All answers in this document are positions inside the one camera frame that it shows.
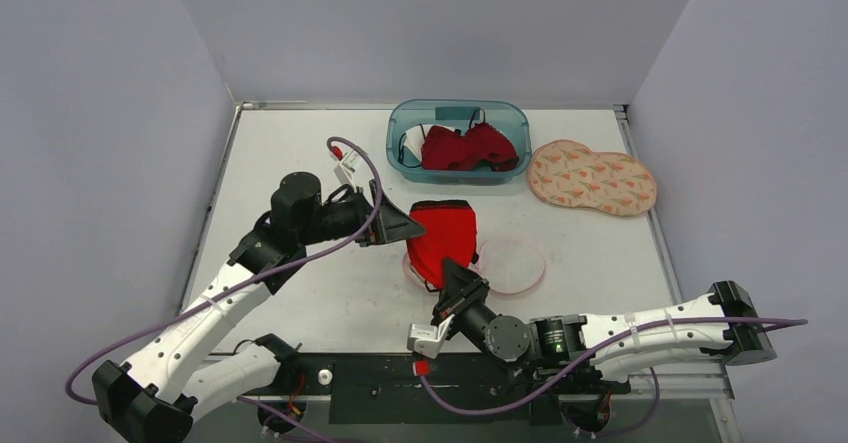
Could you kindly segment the pink round mesh laundry bag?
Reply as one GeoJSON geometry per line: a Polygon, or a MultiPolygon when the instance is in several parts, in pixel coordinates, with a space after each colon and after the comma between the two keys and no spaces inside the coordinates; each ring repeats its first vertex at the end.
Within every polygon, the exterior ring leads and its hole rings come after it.
{"type": "Polygon", "coordinates": [[[533,243],[508,234],[490,234],[474,244],[435,251],[430,244],[405,253],[401,267],[406,279],[427,294],[436,295],[445,286],[442,261],[450,259],[488,282],[490,291],[502,297],[521,295],[543,280],[547,262],[533,243]]]}

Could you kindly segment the floral mesh laundry bag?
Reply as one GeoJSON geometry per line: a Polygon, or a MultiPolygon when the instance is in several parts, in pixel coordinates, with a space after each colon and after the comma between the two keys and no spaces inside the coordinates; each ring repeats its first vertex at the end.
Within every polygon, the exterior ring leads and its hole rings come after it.
{"type": "Polygon", "coordinates": [[[595,152],[566,139],[538,148],[526,179],[531,192],[551,206],[624,218],[649,212],[658,197],[656,180],[637,158],[619,152],[595,152]]]}

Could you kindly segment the teal plastic bin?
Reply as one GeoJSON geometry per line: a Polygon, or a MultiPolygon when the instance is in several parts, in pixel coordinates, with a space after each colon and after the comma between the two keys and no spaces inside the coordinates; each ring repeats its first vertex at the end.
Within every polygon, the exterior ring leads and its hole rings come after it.
{"type": "Polygon", "coordinates": [[[503,101],[408,100],[390,113],[386,155],[411,182],[500,185],[529,165],[529,121],[503,101]]]}

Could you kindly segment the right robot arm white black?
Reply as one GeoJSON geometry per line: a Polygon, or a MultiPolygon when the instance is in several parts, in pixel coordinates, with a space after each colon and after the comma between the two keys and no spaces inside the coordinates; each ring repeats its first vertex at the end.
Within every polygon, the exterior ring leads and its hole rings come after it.
{"type": "Polygon", "coordinates": [[[588,392],[602,382],[667,363],[720,359],[743,366],[775,359],[748,292],[733,281],[712,284],[693,300],[635,313],[573,314],[523,321],[486,303],[486,279],[450,258],[432,323],[447,339],[460,334],[516,379],[544,381],[565,370],[588,392]]]}

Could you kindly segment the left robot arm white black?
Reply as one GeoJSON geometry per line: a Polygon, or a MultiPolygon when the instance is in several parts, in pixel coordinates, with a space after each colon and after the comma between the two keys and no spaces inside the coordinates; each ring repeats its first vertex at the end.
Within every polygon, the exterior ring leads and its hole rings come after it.
{"type": "Polygon", "coordinates": [[[182,442],[195,421],[255,388],[282,394],[298,380],[298,351],[274,334],[211,366],[204,360],[307,260],[310,245],[342,239],[362,247],[424,235],[371,180],[372,196],[345,184],[328,200],[317,176],[285,176],[270,209],[230,253],[200,296],[122,363],[92,376],[102,419],[128,442],[182,442]]]}

